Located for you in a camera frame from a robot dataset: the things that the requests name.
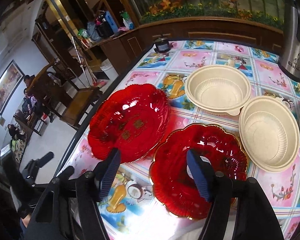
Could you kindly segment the gold-rimmed red plate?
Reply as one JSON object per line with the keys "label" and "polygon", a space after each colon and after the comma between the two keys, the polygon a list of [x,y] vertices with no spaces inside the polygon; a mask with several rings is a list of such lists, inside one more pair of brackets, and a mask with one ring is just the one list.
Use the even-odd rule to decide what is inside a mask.
{"label": "gold-rimmed red plate", "polygon": [[237,180],[247,178],[247,154],[235,135],[199,123],[173,131],[158,147],[149,168],[155,198],[177,217],[200,220],[211,204],[199,195],[187,166],[188,150],[208,160],[214,171]]}

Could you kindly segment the large red scalloped plate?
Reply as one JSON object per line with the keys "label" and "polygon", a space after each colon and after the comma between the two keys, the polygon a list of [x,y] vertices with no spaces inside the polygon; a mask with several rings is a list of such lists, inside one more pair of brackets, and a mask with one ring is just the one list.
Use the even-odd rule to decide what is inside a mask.
{"label": "large red scalloped plate", "polygon": [[116,91],[90,120],[88,143],[93,156],[105,160],[117,148],[123,164],[143,158],[161,141],[170,114],[166,93],[150,83]]}

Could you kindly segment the beige plastic bowl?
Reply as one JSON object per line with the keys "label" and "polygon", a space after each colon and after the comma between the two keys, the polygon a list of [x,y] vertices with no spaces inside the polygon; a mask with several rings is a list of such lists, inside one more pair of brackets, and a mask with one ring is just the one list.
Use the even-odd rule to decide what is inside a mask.
{"label": "beige plastic bowl", "polygon": [[192,72],[185,93],[194,105],[211,114],[237,116],[251,98],[251,84],[236,68],[214,64]]}
{"label": "beige plastic bowl", "polygon": [[239,115],[239,135],[250,160],[264,171],[284,171],[298,155],[298,123],[280,98],[250,99]]}

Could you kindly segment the wooden chair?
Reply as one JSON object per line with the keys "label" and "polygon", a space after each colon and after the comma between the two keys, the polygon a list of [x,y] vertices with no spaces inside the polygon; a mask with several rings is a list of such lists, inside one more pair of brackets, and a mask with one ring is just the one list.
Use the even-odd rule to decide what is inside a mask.
{"label": "wooden chair", "polygon": [[[76,88],[76,93],[70,96],[64,87],[55,83],[48,76],[47,70],[54,65],[53,62],[46,65],[27,87],[27,92],[41,101],[52,113],[57,115],[61,121],[68,124],[75,130],[80,128],[80,120],[87,113],[89,106],[94,106],[95,102],[102,96],[99,87]],[[50,100],[60,102],[65,106],[62,114],[51,105]]]}

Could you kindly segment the white plastic bucket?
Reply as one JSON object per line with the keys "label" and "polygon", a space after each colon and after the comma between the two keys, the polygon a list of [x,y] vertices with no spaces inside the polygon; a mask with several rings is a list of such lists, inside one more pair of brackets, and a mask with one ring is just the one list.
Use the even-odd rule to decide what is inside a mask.
{"label": "white plastic bucket", "polygon": [[106,74],[110,81],[114,81],[119,76],[109,59],[104,60],[101,63],[100,68]]}

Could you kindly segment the wooden sideboard counter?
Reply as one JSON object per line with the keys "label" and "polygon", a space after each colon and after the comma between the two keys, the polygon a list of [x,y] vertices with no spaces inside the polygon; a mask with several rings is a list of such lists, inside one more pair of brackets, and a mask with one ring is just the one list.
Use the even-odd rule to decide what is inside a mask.
{"label": "wooden sideboard counter", "polygon": [[114,38],[93,45],[102,49],[121,74],[137,62],[159,37],[170,41],[226,41],[279,54],[283,32],[266,24],[228,17],[183,17],[142,24]]}

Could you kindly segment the small black timer device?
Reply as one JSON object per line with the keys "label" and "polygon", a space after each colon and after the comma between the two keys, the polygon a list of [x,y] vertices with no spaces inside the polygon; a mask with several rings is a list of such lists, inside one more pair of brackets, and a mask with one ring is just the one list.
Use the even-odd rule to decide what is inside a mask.
{"label": "small black timer device", "polygon": [[166,53],[171,50],[171,45],[166,37],[159,37],[154,41],[156,53]]}

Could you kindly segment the black kettle on counter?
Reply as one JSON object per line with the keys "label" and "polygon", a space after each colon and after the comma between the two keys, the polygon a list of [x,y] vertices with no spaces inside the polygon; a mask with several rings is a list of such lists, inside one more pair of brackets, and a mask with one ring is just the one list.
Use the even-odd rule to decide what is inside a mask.
{"label": "black kettle on counter", "polygon": [[114,32],[105,18],[98,17],[95,21],[96,31],[101,38],[109,38],[114,35]]}

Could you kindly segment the stainless steel thermos jug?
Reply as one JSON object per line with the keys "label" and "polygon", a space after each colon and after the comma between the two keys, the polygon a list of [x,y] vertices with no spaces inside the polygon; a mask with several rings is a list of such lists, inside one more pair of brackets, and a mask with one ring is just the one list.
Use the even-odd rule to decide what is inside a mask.
{"label": "stainless steel thermos jug", "polygon": [[284,0],[283,47],[279,68],[292,80],[300,82],[300,6],[296,0]]}

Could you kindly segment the blue bottle on counter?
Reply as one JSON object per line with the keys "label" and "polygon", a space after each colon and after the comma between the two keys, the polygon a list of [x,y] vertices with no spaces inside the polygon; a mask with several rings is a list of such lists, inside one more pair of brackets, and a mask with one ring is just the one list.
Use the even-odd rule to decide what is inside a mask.
{"label": "blue bottle on counter", "polygon": [[107,22],[109,23],[112,31],[114,33],[117,33],[118,32],[118,26],[117,24],[115,23],[113,17],[111,16],[110,12],[109,11],[106,11],[106,20]]}

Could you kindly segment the framed wall painting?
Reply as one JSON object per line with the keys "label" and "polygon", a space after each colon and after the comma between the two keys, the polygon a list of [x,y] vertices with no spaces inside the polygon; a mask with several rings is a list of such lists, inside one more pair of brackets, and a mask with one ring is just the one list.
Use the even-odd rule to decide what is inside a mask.
{"label": "framed wall painting", "polygon": [[0,77],[0,115],[6,108],[12,94],[24,77],[23,71],[12,60]]}

